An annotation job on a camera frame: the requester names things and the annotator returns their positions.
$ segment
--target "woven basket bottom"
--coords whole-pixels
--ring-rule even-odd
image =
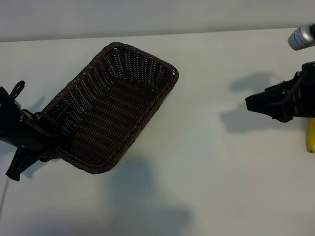
[[[114,161],[111,157],[158,95],[131,79],[114,81],[73,132],[70,153],[92,165]]]

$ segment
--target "wicker basket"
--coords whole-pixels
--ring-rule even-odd
[[[91,174],[112,169],[178,80],[172,65],[132,46],[105,47],[43,110],[71,109],[55,153]]]

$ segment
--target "white wall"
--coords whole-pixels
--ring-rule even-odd
[[[0,40],[295,27],[313,0],[0,0]]]

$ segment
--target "yellow object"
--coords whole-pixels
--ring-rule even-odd
[[[311,153],[315,152],[315,118],[310,118],[307,145]]]

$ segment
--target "white tabletop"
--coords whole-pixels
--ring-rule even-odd
[[[280,123],[245,98],[290,80],[315,48],[293,29],[0,43],[0,86],[42,109],[106,45],[131,44],[180,78],[122,161],[90,175],[63,160],[7,181],[0,143],[1,236],[313,236],[315,154],[307,119]]]

